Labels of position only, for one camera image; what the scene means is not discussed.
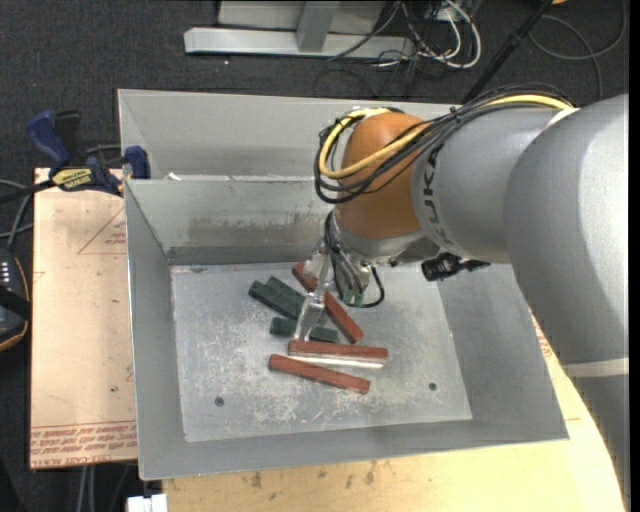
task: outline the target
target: black connector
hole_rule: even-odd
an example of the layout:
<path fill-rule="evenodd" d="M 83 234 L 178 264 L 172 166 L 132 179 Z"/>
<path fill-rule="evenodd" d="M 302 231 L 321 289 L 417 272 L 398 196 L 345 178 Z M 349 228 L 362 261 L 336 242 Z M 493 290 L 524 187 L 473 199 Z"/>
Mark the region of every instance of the black connector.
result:
<path fill-rule="evenodd" d="M 488 267 L 490 263 L 479 260 L 463 260 L 460 256 L 444 252 L 433 259 L 422 262 L 422 273 L 429 282 L 442 281 L 462 270 L 473 272 Z"/>

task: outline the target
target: cable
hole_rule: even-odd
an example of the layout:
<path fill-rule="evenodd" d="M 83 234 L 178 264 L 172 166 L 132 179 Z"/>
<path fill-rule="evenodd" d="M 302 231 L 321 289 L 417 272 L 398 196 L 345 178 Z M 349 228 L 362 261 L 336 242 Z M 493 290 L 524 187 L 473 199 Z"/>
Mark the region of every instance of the cable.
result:
<path fill-rule="evenodd" d="M 416 160 L 418 160 L 418 158 L 424 155 L 428 149 L 429 149 L 428 146 L 425 146 L 424 148 L 422 148 L 419 152 L 416 153 L 416 155 L 411 160 L 409 160 L 409 162 L 402 169 L 400 169 L 397 173 L 395 173 L 392 178 L 387 180 L 385 183 L 383 183 L 376 189 L 367 190 L 365 194 L 375 194 L 376 192 L 380 192 L 384 188 L 388 187 L 398 176 L 404 173 L 407 169 L 411 168 L 411 166 L 416 162 Z"/>
<path fill-rule="evenodd" d="M 569 108 L 566 101 L 561 101 L 556 98 L 552 98 L 549 96 L 544 96 L 540 94 L 517 94 L 507 97 L 495 98 L 487 102 L 485 106 L 492 105 L 500 105 L 500 104 L 508 104 L 508 103 L 531 103 L 544 105 L 551 108 L 564 109 Z M 330 149 L 333 144 L 337 143 L 338 137 L 340 134 L 347 129 L 349 126 L 353 125 L 356 122 L 361 121 L 362 119 L 374 116 L 377 114 L 382 114 L 386 112 L 390 112 L 391 110 L 388 108 L 373 108 L 373 109 L 359 109 L 350 112 L 346 116 L 336 120 L 334 126 L 329 130 L 326 138 L 321 140 L 320 150 L 318 152 L 318 156 L 316 159 L 317 167 L 320 174 L 330 178 L 330 179 L 342 179 L 348 176 L 352 176 L 368 165 L 383 159 L 384 157 L 390 156 L 392 153 L 400 150 L 401 148 L 406 147 L 416 138 L 427 134 L 430 130 L 434 129 L 433 123 L 429 124 L 426 128 L 423 129 L 413 129 L 409 131 L 402 138 L 393 141 L 390 144 L 387 144 L 383 148 L 379 149 L 375 153 L 361 159 L 358 162 L 355 162 L 345 168 L 339 169 L 337 171 L 333 171 L 327 168 L 327 156 L 329 155 Z M 458 110 L 457 115 L 460 115 L 462 109 Z"/>
<path fill-rule="evenodd" d="M 89 510 L 96 512 L 96 465 L 91 466 L 91 478 L 89 479 Z"/>
<path fill-rule="evenodd" d="M 378 276 L 378 271 L 376 270 L 376 267 L 371 267 L 371 274 L 373 274 L 373 278 L 375 279 L 376 284 L 378 285 L 378 290 L 380 295 L 374 302 L 370 302 L 369 304 L 363 304 L 362 306 L 359 306 L 360 309 L 375 308 L 376 306 L 379 306 L 384 301 L 384 297 L 385 297 L 384 286 L 382 286 L 382 281 L 380 281 L 380 277 Z"/>
<path fill-rule="evenodd" d="M 622 41 L 622 38 L 624 37 L 624 34 L 626 32 L 627 29 L 627 23 L 628 23 L 628 15 L 627 15 L 627 5 L 625 4 L 625 0 L 621 0 L 620 1 L 620 5 L 622 7 L 622 27 L 620 28 L 620 33 L 618 34 L 618 36 L 616 37 L 615 41 L 613 43 L 611 43 L 609 46 L 603 48 L 602 50 L 598 50 L 598 51 L 593 51 L 590 49 L 590 47 L 588 46 L 588 43 L 585 44 L 585 39 L 582 37 L 582 35 L 578 35 L 578 31 L 577 29 L 575 29 L 572 25 L 569 25 L 569 23 L 567 23 L 564 20 L 561 20 L 560 18 L 556 18 L 555 16 L 549 16 L 549 15 L 545 15 L 542 16 L 544 19 L 547 20 L 551 20 L 551 21 L 556 21 L 562 25 L 564 25 L 565 27 L 569 28 L 574 34 L 576 34 L 582 41 L 582 43 L 585 45 L 585 47 L 587 47 L 589 54 L 588 55 L 566 55 L 563 53 L 557 53 L 554 52 L 552 50 L 549 50 L 548 48 L 542 46 L 542 44 L 540 44 L 540 42 L 538 42 L 536 40 L 535 37 L 533 37 L 533 34 L 529 33 L 529 39 L 531 39 L 531 42 L 536 45 L 538 47 L 538 49 L 540 51 L 543 51 L 544 53 L 551 55 L 552 57 L 555 57 L 557 59 L 562 59 L 562 60 L 587 60 L 587 59 L 595 59 L 596 57 L 600 57 L 601 55 L 604 55 L 607 52 L 610 52 L 611 50 L 613 50 L 616 46 L 618 46 L 620 44 L 620 41 Z"/>
<path fill-rule="evenodd" d="M 474 0 L 471 3 L 471 18 L 473 19 L 473 17 L 478 14 L 478 11 L 480 10 L 480 7 L 482 7 L 482 4 L 484 3 L 485 0 Z"/>
<path fill-rule="evenodd" d="M 82 478 L 80 479 L 80 490 L 78 491 L 78 502 L 76 504 L 76 512 L 82 512 L 82 504 L 84 502 L 84 488 L 87 482 L 88 466 L 82 468 Z"/>
<path fill-rule="evenodd" d="M 418 55 L 420 55 L 421 57 L 426 57 L 429 59 L 433 59 L 436 60 L 438 62 L 442 62 L 443 64 L 445 64 L 447 67 L 453 68 L 453 69 L 468 69 L 473 67 L 474 65 L 476 65 L 478 63 L 478 61 L 480 60 L 480 57 L 482 56 L 482 40 L 480 39 L 480 33 L 478 32 L 477 27 L 475 26 L 475 23 L 473 23 L 473 21 L 471 20 L 471 18 L 469 17 L 469 15 L 463 10 L 461 9 L 455 2 L 452 2 L 451 0 L 446 0 L 446 3 L 449 7 L 451 7 L 452 9 L 455 9 L 458 14 L 462 17 L 462 19 L 469 24 L 469 26 L 471 27 L 471 33 L 473 35 L 473 40 L 475 42 L 475 55 L 473 57 L 473 59 L 469 62 L 466 63 L 456 63 L 456 62 L 450 62 L 450 59 L 455 57 L 459 52 L 460 49 L 462 47 L 462 38 L 460 36 L 460 32 L 458 31 L 458 28 L 455 24 L 455 22 L 453 21 L 453 19 L 451 18 L 451 14 L 447 11 L 447 15 L 449 16 L 449 20 L 450 20 L 450 24 L 453 27 L 455 34 L 456 34 L 456 39 L 457 39 L 457 47 L 456 49 L 451 52 L 451 54 L 449 54 L 448 52 L 444 52 L 441 55 L 435 54 L 430 48 L 428 47 L 424 47 L 422 48 L 422 51 L 418 52 Z M 405 12 L 405 19 L 407 21 L 407 25 L 409 27 L 409 30 L 412 32 L 412 34 L 414 36 L 417 36 L 417 33 L 415 32 L 415 29 L 413 29 L 413 27 L 411 26 L 411 22 L 409 21 L 409 17 L 407 14 L 406 9 L 404 9 Z M 422 41 L 418 38 L 418 43 L 420 46 L 424 46 L 422 44 Z"/>
<path fill-rule="evenodd" d="M 0 185 L 6 185 L 8 187 L 13 187 L 13 188 L 17 188 L 17 189 L 25 189 L 26 187 L 24 185 L 21 185 L 20 183 L 17 183 L 15 181 L 11 181 L 11 180 L 6 180 L 3 178 L 0 178 Z M 13 242 L 15 240 L 15 237 L 17 235 L 19 235 L 20 233 L 24 233 L 25 231 L 30 230 L 31 228 L 33 228 L 33 223 L 31 224 L 27 224 L 25 226 L 22 226 L 21 228 L 18 228 L 18 226 L 20 225 L 20 221 L 22 220 L 22 218 L 24 217 L 24 213 L 26 211 L 27 205 L 29 204 L 29 200 L 31 199 L 31 196 L 27 196 L 23 199 L 22 204 L 20 205 L 20 208 L 18 209 L 18 213 L 16 214 L 16 217 L 13 221 L 12 227 L 10 231 L 5 231 L 4 233 L 0 233 L 0 238 L 9 238 L 9 241 L 7 243 L 7 247 L 9 250 L 11 250 L 12 246 L 13 246 Z"/>
<path fill-rule="evenodd" d="M 92 153 L 100 153 L 102 151 L 122 151 L 122 146 L 120 146 L 120 144 L 98 144 L 94 148 L 87 149 L 86 153 L 90 155 Z"/>
<path fill-rule="evenodd" d="M 329 59 L 327 59 L 328 62 L 332 62 L 334 60 L 338 60 L 341 59 L 343 57 L 346 57 L 347 55 L 352 54 L 353 52 L 355 52 L 356 50 L 358 50 L 359 48 L 361 48 L 362 46 L 364 46 L 367 42 L 369 42 L 373 37 L 377 36 L 380 32 L 382 32 L 385 28 L 387 28 L 391 22 L 393 21 L 393 19 L 396 17 L 396 14 L 398 13 L 398 9 L 400 8 L 400 4 L 402 2 L 396 2 L 393 4 L 393 8 L 391 11 L 391 14 L 389 15 L 389 18 L 387 18 L 387 21 L 385 21 L 380 28 L 374 30 L 373 32 L 371 32 L 371 34 L 369 34 L 368 36 L 366 36 L 364 39 L 362 39 L 358 44 L 352 46 L 351 48 L 349 48 L 348 50 L 345 50 L 337 55 L 334 55 L 333 57 L 330 57 Z"/>
<path fill-rule="evenodd" d="M 124 471 L 122 472 L 122 475 L 120 476 L 120 479 L 118 480 L 118 483 L 116 484 L 116 489 L 115 491 L 113 491 L 113 497 L 111 498 L 111 503 L 109 504 L 109 508 L 107 509 L 107 512 L 113 512 L 116 503 L 118 502 L 118 499 L 120 498 L 120 491 L 122 490 L 122 486 L 124 485 L 124 480 L 127 477 L 127 474 L 129 473 L 129 470 L 131 469 L 131 466 L 126 465 L 124 468 Z"/>
<path fill-rule="evenodd" d="M 313 91 L 313 95 L 314 97 L 318 98 L 318 91 L 317 91 L 317 86 L 318 83 L 320 82 L 320 79 L 326 75 L 329 75 L 331 73 L 344 73 L 346 75 L 349 76 L 353 76 L 357 79 L 359 79 L 371 92 L 371 95 L 376 98 L 376 99 L 380 99 L 380 94 L 378 93 L 378 91 L 376 91 L 373 86 L 367 81 L 367 79 L 365 77 L 363 77 L 362 75 L 359 75 L 358 73 L 356 73 L 355 71 L 351 71 L 350 69 L 344 69 L 344 68 L 332 68 L 332 69 L 327 69 L 325 71 L 322 71 L 320 73 L 318 73 L 318 75 L 315 77 L 315 79 L 313 80 L 313 83 L 311 84 L 311 90 Z"/>
<path fill-rule="evenodd" d="M 469 92 L 465 94 L 462 99 L 463 104 L 473 100 L 478 96 L 478 94 L 480 94 L 480 91 L 484 89 L 489 80 L 493 78 L 509 56 L 520 45 L 522 39 L 531 32 L 531 29 L 533 29 L 535 24 L 540 20 L 540 17 L 551 7 L 552 2 L 553 0 L 542 0 L 542 2 L 539 3 L 538 9 L 536 9 L 536 11 L 527 18 L 527 20 L 518 29 L 509 34 L 509 37 L 507 37 L 498 52 L 494 55 L 487 68 L 483 71 L 482 75 L 480 75 L 480 78 L 478 78 Z"/>
<path fill-rule="evenodd" d="M 31 201 L 31 196 L 27 196 L 22 200 L 22 204 L 18 209 L 18 213 L 16 214 L 15 219 L 13 220 L 13 225 L 11 226 L 11 231 L 9 231 L 9 240 L 7 241 L 7 249 L 11 251 L 13 249 L 13 243 L 15 242 L 16 235 L 18 234 L 18 226 L 24 217 L 25 212 L 27 211 L 27 207 L 29 206 L 29 202 Z"/>
<path fill-rule="evenodd" d="M 352 181 L 349 184 L 346 183 L 329 183 L 323 179 L 325 176 L 320 171 L 321 155 L 324 154 L 324 150 L 331 151 L 331 145 L 337 144 L 338 136 L 334 136 L 333 140 L 329 142 L 329 136 L 334 134 L 334 130 L 345 129 L 348 126 L 358 122 L 360 119 L 366 117 L 366 114 L 362 111 L 356 111 L 356 116 L 350 116 L 347 114 L 341 119 L 337 119 L 332 127 L 329 127 L 320 134 L 320 148 L 316 154 L 314 162 L 314 188 L 316 194 L 320 199 L 329 204 L 342 204 L 355 199 L 356 197 L 365 193 L 374 193 L 387 186 L 392 179 L 386 183 L 379 185 L 375 190 L 369 190 L 372 183 L 383 176 L 385 173 L 394 171 L 394 174 L 400 174 L 408 165 L 405 165 L 402 169 L 396 169 L 397 165 L 403 162 L 404 159 L 412 158 L 409 165 L 413 160 L 418 158 L 426 149 L 437 146 L 443 143 L 454 131 L 458 130 L 463 124 L 475 119 L 480 115 L 486 113 L 501 110 L 504 108 L 517 108 L 517 107 L 539 107 L 539 108 L 554 108 L 554 109 L 573 109 L 574 105 L 566 98 L 556 94 L 541 93 L 539 90 L 527 89 L 525 87 L 511 87 L 508 88 L 512 91 L 518 91 L 517 93 L 501 92 L 497 91 L 490 94 L 483 94 L 479 99 L 463 105 L 459 109 L 452 109 L 451 113 L 441 116 L 439 118 L 423 121 L 416 125 L 413 125 L 405 130 L 394 139 L 394 141 L 387 144 L 382 149 L 396 148 L 392 154 L 386 155 L 384 158 L 380 158 L 376 161 L 378 164 L 372 172 L 368 173 L 365 177 Z M 406 133 L 413 135 L 418 133 L 416 137 L 411 140 L 407 140 Z M 366 162 L 367 159 L 363 159 L 360 162 L 352 164 L 352 166 L 358 167 L 362 162 Z M 356 169 L 351 175 L 355 175 L 360 172 L 361 169 Z M 330 192 L 338 192 L 337 197 L 327 196 L 324 190 Z"/>
<path fill-rule="evenodd" d="M 331 219 L 333 218 L 333 212 L 329 212 L 325 221 L 324 221 L 324 242 L 330 251 L 331 264 L 333 266 L 334 280 L 338 287 L 338 294 L 340 295 L 340 299 L 342 300 L 343 294 L 340 289 L 340 285 L 338 283 L 336 270 L 340 269 L 345 279 L 348 281 L 348 285 L 350 289 L 353 289 L 354 284 L 358 288 L 358 292 L 362 293 L 364 287 L 362 286 L 362 282 L 360 281 L 360 277 L 357 272 L 349 265 L 349 262 L 346 260 L 344 254 L 342 254 L 340 247 L 333 241 L 331 236 Z"/>
<path fill-rule="evenodd" d="M 549 16 L 549 15 L 545 15 L 542 16 L 544 19 L 547 20 L 552 20 L 555 21 L 557 23 L 560 23 L 561 25 L 564 25 L 566 28 L 568 28 L 571 32 L 573 32 L 573 34 L 580 39 L 580 42 L 584 45 L 584 47 L 587 49 L 587 51 L 590 53 L 590 55 L 587 55 L 586 58 L 587 59 L 591 59 L 593 61 L 593 67 L 596 70 L 596 80 L 597 80 L 597 88 L 598 88 L 598 99 L 601 100 L 602 99 L 602 71 L 600 70 L 600 63 L 598 62 L 597 59 L 597 55 L 602 55 L 602 53 L 606 53 L 606 52 L 594 52 L 591 48 L 591 45 L 589 44 L 589 41 L 587 41 L 585 39 L 585 37 L 578 31 L 577 28 L 575 28 L 573 25 L 567 23 L 564 20 L 561 20 L 560 18 L 556 18 L 555 16 Z M 531 39 L 531 42 L 537 46 L 541 51 L 543 51 L 544 53 L 547 53 L 549 55 L 551 55 L 552 57 L 556 57 L 559 59 L 563 59 L 563 60 L 582 60 L 582 59 L 573 59 L 573 58 L 566 58 L 563 56 L 560 56 L 559 54 L 554 54 L 553 52 L 550 52 L 549 50 L 547 50 L 546 48 L 544 48 L 543 46 L 541 46 L 532 36 L 531 34 L 529 34 L 529 37 Z"/>

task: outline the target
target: yellow clamp label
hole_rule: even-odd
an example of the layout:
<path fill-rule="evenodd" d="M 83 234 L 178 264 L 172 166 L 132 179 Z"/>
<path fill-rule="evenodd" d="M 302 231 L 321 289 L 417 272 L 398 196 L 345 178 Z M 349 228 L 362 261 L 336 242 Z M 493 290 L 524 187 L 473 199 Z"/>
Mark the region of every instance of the yellow clamp label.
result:
<path fill-rule="evenodd" d="M 91 183 L 93 172 L 88 167 L 61 169 L 51 181 L 67 190 Z"/>

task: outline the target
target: yellow cable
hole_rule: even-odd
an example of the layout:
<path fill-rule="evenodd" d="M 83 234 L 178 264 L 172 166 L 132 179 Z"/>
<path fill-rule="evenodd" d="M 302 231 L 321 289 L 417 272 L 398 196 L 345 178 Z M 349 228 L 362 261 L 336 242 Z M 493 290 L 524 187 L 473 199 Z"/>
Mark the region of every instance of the yellow cable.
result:
<path fill-rule="evenodd" d="M 506 103 L 535 103 L 538 105 L 544 105 L 547 107 L 560 109 L 560 110 L 575 108 L 570 103 L 566 103 L 564 101 L 560 101 L 555 98 L 551 98 L 549 96 L 543 96 L 540 94 L 516 94 L 514 96 L 507 96 L 505 98 L 499 98 L 497 100 L 490 101 L 489 103 L 486 103 L 484 106 L 500 105 L 500 104 L 506 104 Z M 340 134 L 345 130 L 346 126 L 343 124 L 344 120 L 353 120 L 353 119 L 357 120 L 359 118 L 383 114 L 385 112 L 391 112 L 391 110 L 389 110 L 388 108 L 359 109 L 359 110 L 354 110 L 353 112 L 350 112 L 349 114 L 344 116 L 342 119 L 340 119 L 337 125 L 334 126 L 334 128 L 331 130 L 324 144 L 320 148 L 320 155 L 318 158 L 318 168 L 320 172 L 323 175 L 327 176 L 328 178 L 334 179 L 334 180 L 346 178 L 347 176 L 352 176 L 353 174 L 356 174 L 357 172 L 364 169 L 367 165 L 371 164 L 372 162 L 375 162 L 376 160 L 383 158 L 389 155 L 390 153 L 393 153 L 394 151 L 396 151 L 396 149 L 402 148 L 404 145 L 411 142 L 421 133 L 422 128 L 416 127 L 415 131 L 409 132 L 407 135 L 405 135 L 401 139 L 398 139 L 392 144 L 389 144 L 388 146 L 383 147 L 379 151 L 372 153 L 368 157 L 363 158 L 362 160 L 354 164 L 351 164 L 348 167 L 339 169 L 337 171 L 332 171 L 331 169 L 327 168 L 326 163 L 327 163 L 327 158 L 329 156 L 329 148 L 333 144 L 333 141 L 336 140 L 336 138 L 338 138 Z"/>
<path fill-rule="evenodd" d="M 549 96 L 542 96 L 539 94 L 518 94 L 515 96 L 507 96 L 506 98 L 500 98 L 493 100 L 487 105 L 500 105 L 504 103 L 537 103 L 539 105 L 545 105 L 551 108 L 557 108 L 560 110 L 566 110 L 569 108 L 575 108 L 573 105 L 564 101 L 550 98 Z"/>
<path fill-rule="evenodd" d="M 327 158 L 329 156 L 329 148 L 331 147 L 331 144 L 333 143 L 333 141 L 345 129 L 345 126 L 342 124 L 343 119 L 357 119 L 358 117 L 365 117 L 366 115 L 378 115 L 378 114 L 383 114 L 385 112 L 391 112 L 391 111 L 387 108 L 362 109 L 362 110 L 356 110 L 354 112 L 351 112 L 345 117 L 343 117 L 338 123 L 338 125 L 335 126 L 333 130 L 331 130 L 331 133 L 329 133 L 329 135 L 327 136 L 327 139 L 324 142 L 324 145 L 320 149 L 320 157 L 318 160 L 318 167 L 320 169 L 320 172 L 325 176 L 334 180 L 351 176 L 352 174 L 355 174 L 361 171 L 364 167 L 366 167 L 370 163 L 378 160 L 379 158 L 387 156 L 389 153 L 393 153 L 396 149 L 399 149 L 405 144 L 407 144 L 408 142 L 411 142 L 411 140 L 415 139 L 419 135 L 420 131 L 422 130 L 422 128 L 417 127 L 415 131 L 408 133 L 407 135 L 405 135 L 401 139 L 398 139 L 394 143 L 389 144 L 388 146 L 385 146 L 381 150 L 376 151 L 375 153 L 372 153 L 368 157 L 363 158 L 362 160 L 348 167 L 345 167 L 344 169 L 340 169 L 339 171 L 332 171 L 331 169 L 327 168 L 326 163 L 327 163 Z"/>

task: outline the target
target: blue clamp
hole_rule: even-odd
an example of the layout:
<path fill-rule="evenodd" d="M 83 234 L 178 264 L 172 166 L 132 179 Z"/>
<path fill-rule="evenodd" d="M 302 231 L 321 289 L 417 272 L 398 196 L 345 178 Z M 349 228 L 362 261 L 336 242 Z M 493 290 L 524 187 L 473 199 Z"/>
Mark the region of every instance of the blue clamp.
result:
<path fill-rule="evenodd" d="M 34 145 L 54 160 L 49 170 L 49 180 L 62 190 L 96 190 L 108 194 L 121 195 L 122 180 L 109 172 L 106 164 L 95 156 L 87 158 L 84 166 L 70 166 L 71 156 L 62 138 L 54 128 L 55 114 L 45 110 L 27 124 L 27 135 Z M 140 146 L 131 146 L 125 150 L 123 162 L 131 166 L 131 176 L 136 179 L 149 179 L 151 168 L 147 154 Z"/>

